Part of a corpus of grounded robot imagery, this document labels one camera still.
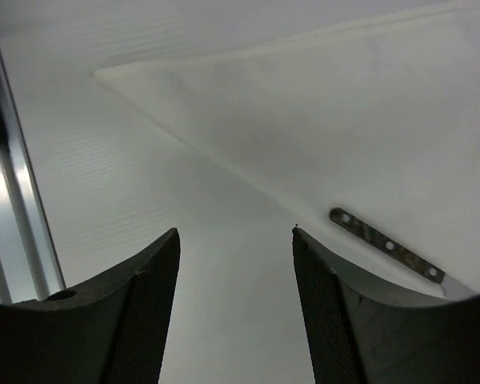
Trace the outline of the steel knife dark handle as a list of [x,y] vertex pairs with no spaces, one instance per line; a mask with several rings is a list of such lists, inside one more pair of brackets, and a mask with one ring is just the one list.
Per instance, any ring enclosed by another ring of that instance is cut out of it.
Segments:
[[439,285],[444,296],[452,301],[471,298],[477,293],[456,278],[448,275],[435,264],[392,239],[372,225],[364,222],[343,208],[335,207],[329,212],[329,219],[361,239],[378,251],[401,263],[424,279]]

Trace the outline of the white cloth napkin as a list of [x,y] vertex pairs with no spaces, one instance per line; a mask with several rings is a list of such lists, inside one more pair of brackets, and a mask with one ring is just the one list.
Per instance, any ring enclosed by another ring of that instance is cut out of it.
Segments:
[[335,207],[480,292],[480,1],[95,76],[345,259],[441,292],[333,224]]

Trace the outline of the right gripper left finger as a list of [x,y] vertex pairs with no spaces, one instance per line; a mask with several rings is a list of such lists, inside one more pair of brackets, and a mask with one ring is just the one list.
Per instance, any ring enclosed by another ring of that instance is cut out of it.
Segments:
[[0,304],[0,383],[156,383],[173,308],[180,237],[49,296]]

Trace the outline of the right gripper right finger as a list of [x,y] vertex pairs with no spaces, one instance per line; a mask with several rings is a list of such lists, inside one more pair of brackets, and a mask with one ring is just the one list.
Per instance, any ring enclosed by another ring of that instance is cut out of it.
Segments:
[[299,228],[292,246],[317,383],[480,383],[480,294],[420,294]]

